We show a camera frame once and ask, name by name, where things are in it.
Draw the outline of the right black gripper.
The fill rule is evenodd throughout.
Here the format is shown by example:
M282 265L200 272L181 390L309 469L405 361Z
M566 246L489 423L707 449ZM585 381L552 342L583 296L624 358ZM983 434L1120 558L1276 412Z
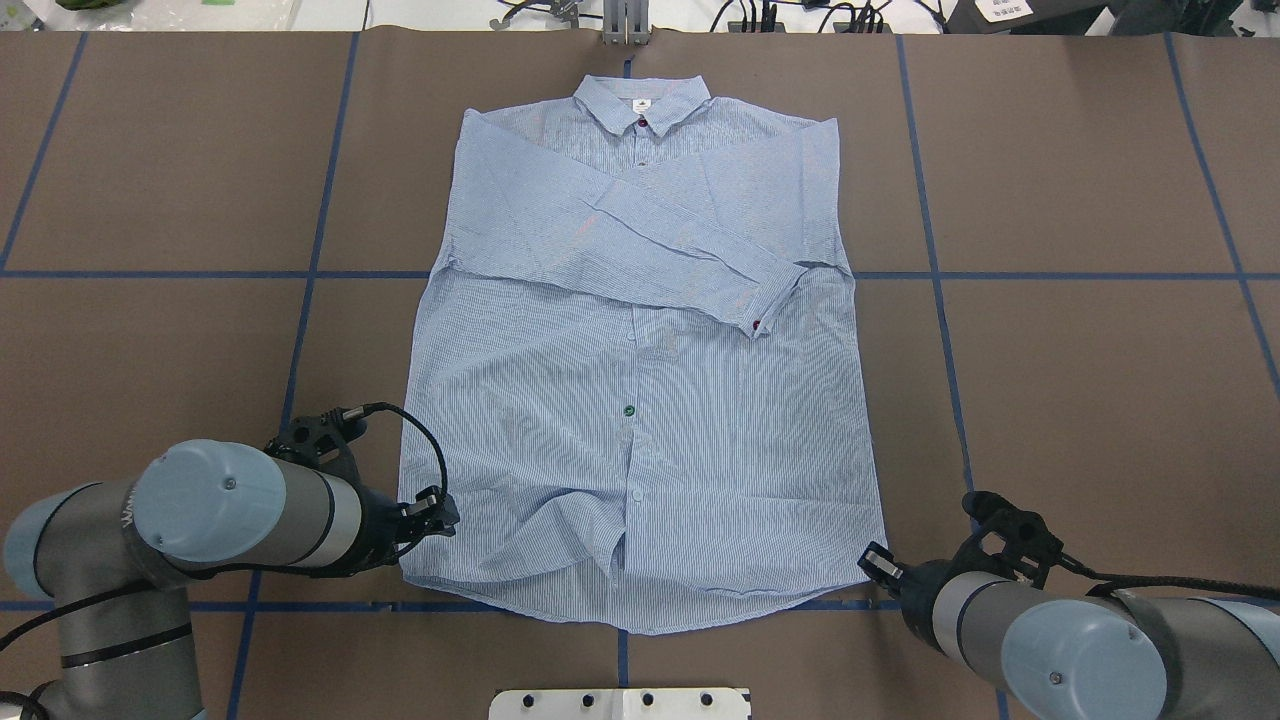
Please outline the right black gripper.
M858 568L876 585L890 585L888 593L899 601L902 619L918 639L937 641L934 605L943 587L965 571L960 562L897 562L886 547L870 542L858 559Z

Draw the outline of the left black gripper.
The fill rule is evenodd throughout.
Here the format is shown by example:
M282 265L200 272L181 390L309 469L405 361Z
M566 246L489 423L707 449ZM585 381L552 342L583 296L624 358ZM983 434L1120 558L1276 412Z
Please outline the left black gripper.
M364 502L362 548L355 568L367 571L375 568L398 565L422 538L454 537L460 515L434 512L448 498L439 486L429 486L415 496L415 502L403 503L370 489L361 489Z

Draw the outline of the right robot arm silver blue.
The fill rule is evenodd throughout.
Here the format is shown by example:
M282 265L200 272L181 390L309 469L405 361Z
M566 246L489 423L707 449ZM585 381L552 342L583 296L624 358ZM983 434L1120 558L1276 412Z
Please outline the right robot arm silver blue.
M872 543L859 568L911 633L1039 719L1275 719L1277 615L1217 597L1056 596L1010 571L900 564Z

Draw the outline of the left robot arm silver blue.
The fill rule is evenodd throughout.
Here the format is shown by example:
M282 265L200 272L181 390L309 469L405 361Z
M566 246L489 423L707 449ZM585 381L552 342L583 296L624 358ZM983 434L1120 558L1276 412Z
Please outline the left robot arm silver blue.
M188 587L233 571L352 577L394 565L460 515L439 486L407 503L329 462L192 439L133 480L44 498L10 525L14 585L54 607L4 637L56 623L61 674L3 693L5 719L205 719Z

